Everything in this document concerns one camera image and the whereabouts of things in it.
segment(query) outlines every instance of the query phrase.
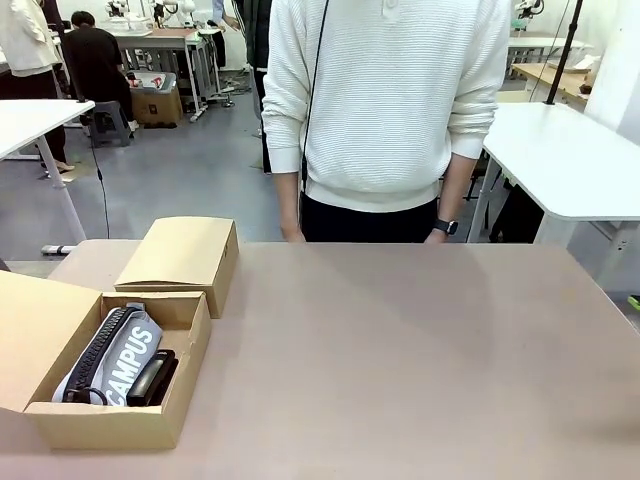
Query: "black watch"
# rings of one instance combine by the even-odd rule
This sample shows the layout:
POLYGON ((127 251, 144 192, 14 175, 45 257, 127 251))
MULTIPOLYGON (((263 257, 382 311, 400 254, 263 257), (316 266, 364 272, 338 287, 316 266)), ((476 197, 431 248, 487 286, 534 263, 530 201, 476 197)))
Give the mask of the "black watch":
POLYGON ((455 235, 458 231, 458 222, 445 222, 439 218, 433 225, 435 230, 442 230, 447 235, 455 235))

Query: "white sweater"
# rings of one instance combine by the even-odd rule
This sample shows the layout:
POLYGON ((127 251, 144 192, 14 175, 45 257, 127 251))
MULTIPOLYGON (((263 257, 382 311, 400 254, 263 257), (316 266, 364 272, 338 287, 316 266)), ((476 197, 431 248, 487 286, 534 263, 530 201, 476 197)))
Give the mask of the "white sweater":
POLYGON ((16 77, 43 73, 60 63, 37 0, 0 0, 0 47, 16 77))
MULTIPOLYGON (((273 0, 263 120, 274 173, 300 168, 324 5, 273 0)), ((330 0, 307 195, 365 212, 435 199, 452 152, 482 150, 510 19, 510 0, 330 0)))

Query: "storage box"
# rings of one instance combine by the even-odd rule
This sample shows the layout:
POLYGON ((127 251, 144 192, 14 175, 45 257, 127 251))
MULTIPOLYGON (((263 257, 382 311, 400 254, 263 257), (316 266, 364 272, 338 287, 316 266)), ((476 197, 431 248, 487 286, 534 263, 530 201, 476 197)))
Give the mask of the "storage box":
POLYGON ((0 272, 0 408, 23 412, 60 449, 174 448, 211 335, 201 292, 119 294, 0 272), (157 407, 51 403, 108 311, 142 302, 177 370, 157 407))
POLYGON ((174 73, 154 73, 133 71, 143 86, 131 87, 133 117, 140 124, 177 124, 183 116, 180 92, 174 73), (160 78, 160 88, 153 85, 153 79, 160 78))
POLYGON ((161 218, 116 281, 118 292, 207 294, 212 318, 220 318, 238 259, 233 220, 209 217, 161 218))

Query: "black pole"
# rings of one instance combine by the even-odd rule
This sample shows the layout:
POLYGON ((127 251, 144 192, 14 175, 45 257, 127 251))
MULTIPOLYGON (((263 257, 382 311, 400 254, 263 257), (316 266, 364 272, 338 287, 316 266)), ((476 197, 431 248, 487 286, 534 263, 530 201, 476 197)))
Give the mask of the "black pole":
POLYGON ((571 24, 569 25, 569 34, 567 35, 567 43, 564 46, 564 50, 562 50, 562 56, 560 57, 560 63, 558 64, 558 70, 556 71, 556 76, 553 79, 553 84, 551 85, 551 90, 549 91, 549 98, 544 102, 547 105, 553 105, 554 100, 556 99, 556 93, 558 93, 558 87, 560 86, 560 80, 562 79, 562 74, 564 73, 564 68, 567 65, 567 59, 569 58, 569 53, 571 52, 571 44, 573 43, 573 37, 578 30, 578 20, 580 19, 580 11, 582 10, 582 0, 576 1, 576 10, 573 12, 573 19, 571 20, 571 24))

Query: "gray pouch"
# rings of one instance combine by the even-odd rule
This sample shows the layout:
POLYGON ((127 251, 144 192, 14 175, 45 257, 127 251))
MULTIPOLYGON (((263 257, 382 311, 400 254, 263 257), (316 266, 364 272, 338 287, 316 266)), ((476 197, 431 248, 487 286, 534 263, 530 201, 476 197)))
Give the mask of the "gray pouch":
POLYGON ((53 394, 53 402, 127 405, 127 393, 155 354, 162 329, 144 305, 112 309, 71 371, 53 394))

